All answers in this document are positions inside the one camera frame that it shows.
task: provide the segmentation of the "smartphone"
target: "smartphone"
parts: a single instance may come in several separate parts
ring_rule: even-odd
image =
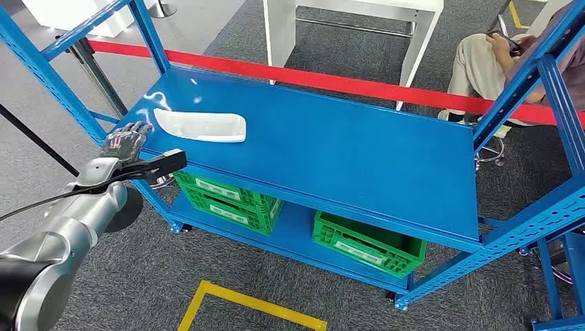
[[[499,34],[502,38],[504,38],[505,40],[508,41],[508,44],[510,45],[510,56],[512,56],[512,57],[518,57],[518,56],[522,55],[522,53],[524,53],[525,49],[522,47],[522,45],[520,45],[519,43],[516,43],[512,39],[506,37],[504,35],[504,33],[502,33],[502,31],[500,31],[500,30],[491,30],[490,32],[487,32],[486,34],[488,36],[492,37],[492,35],[494,33]]]

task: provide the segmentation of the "black cable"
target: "black cable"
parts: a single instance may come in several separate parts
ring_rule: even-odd
[[[4,116],[12,125],[14,125],[17,129],[19,129],[24,135],[26,135],[33,143],[39,146],[42,150],[44,150],[47,154],[49,154],[55,161],[57,161],[63,168],[67,169],[68,172],[71,172],[73,177],[79,176],[79,171],[77,171],[73,165],[69,164],[61,155],[59,155],[55,150],[53,150],[46,142],[41,139],[41,137],[37,136],[28,126],[24,125],[18,118],[16,118],[6,107],[4,107],[0,103],[0,114]]]
[[[98,185],[88,186],[87,188],[82,188],[81,190],[67,192],[65,194],[57,195],[56,197],[52,197],[52,198],[45,199],[45,200],[42,200],[42,201],[39,201],[39,202],[35,202],[33,204],[30,204],[30,205],[27,205],[25,207],[19,208],[19,209],[15,210],[15,211],[9,212],[9,213],[1,216],[0,217],[0,222],[2,222],[3,220],[7,219],[8,217],[12,217],[12,216],[14,216],[16,214],[19,214],[19,213],[21,213],[21,212],[23,212],[25,210],[29,210],[30,208],[34,208],[34,207],[38,207],[40,205],[44,205],[45,203],[49,203],[51,201],[55,201],[55,200],[62,199],[62,198],[67,198],[67,197],[72,197],[74,195],[83,194],[83,193],[86,193],[86,192],[89,192],[89,191],[92,191],[92,190],[97,190],[97,189],[103,188],[104,186],[110,185],[111,183],[114,183],[115,181],[120,181],[120,180],[125,180],[125,179],[131,179],[133,175],[139,174],[140,172],[141,172],[140,170],[131,171],[129,173],[121,174],[119,176],[110,178],[109,180],[104,181],[103,183],[98,184]]]

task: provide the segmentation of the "red barrier tape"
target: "red barrier tape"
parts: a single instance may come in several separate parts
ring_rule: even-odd
[[[97,52],[106,52],[134,57],[150,57],[145,46],[126,45],[122,43],[108,43],[105,41],[89,41]],[[283,83],[291,83],[311,88],[320,88],[335,92],[358,94],[385,100],[402,100],[406,103],[430,106],[439,109],[456,109],[473,114],[485,114],[492,101],[463,97],[455,94],[422,90],[419,88],[405,88],[398,85],[364,81],[329,74],[319,74],[303,70],[277,68],[258,63],[207,57],[204,55],[165,50],[168,60],[198,68],[239,74],[258,79],[273,79]],[[585,123],[585,113],[578,113],[581,123]],[[521,121],[555,125],[555,119],[550,108],[541,106],[522,105],[516,109],[512,118]]]

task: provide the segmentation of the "crate label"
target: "crate label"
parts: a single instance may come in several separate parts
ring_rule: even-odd
[[[238,201],[241,201],[238,192],[235,192],[235,191],[232,191],[232,190],[226,190],[225,188],[220,188],[217,185],[213,185],[213,184],[208,183],[206,181],[202,181],[199,178],[196,178],[195,179],[195,185],[199,186],[200,188],[203,188],[204,190],[221,194],[224,197],[228,197],[228,198],[231,198],[231,199],[236,199]]]
[[[270,210],[270,219],[274,218],[274,215],[276,214],[276,211],[278,211],[278,208],[280,208],[281,204],[282,201],[280,199],[276,199],[274,206]]]
[[[358,250],[357,248],[353,248],[349,245],[346,245],[345,243],[342,243],[341,241],[336,242],[335,247],[337,247],[340,250],[343,250],[347,253],[355,255],[355,256],[359,257],[360,259],[364,259],[367,262],[374,263],[375,265],[382,265],[382,261],[384,260],[381,257],[375,257],[371,254],[368,254],[366,252]]]
[[[209,210],[211,210],[212,212],[214,212],[216,214],[220,214],[221,216],[225,216],[225,217],[228,217],[229,219],[233,219],[236,222],[240,222],[240,223],[248,225],[247,218],[236,215],[233,212],[228,212],[228,211],[223,210],[221,208],[215,207],[214,205],[210,205]]]

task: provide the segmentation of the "person's hand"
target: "person's hand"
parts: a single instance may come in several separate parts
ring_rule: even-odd
[[[122,163],[132,163],[138,159],[146,134],[152,126],[143,121],[128,123],[108,134],[103,142],[100,157],[117,157]]]
[[[522,46],[522,49],[527,50],[532,46],[535,40],[536,36],[533,35],[522,37],[518,40],[518,45]]]
[[[492,44],[492,52],[496,59],[510,56],[510,44],[508,44],[508,41],[502,38],[502,36],[494,33],[491,37],[486,35],[486,40]]]

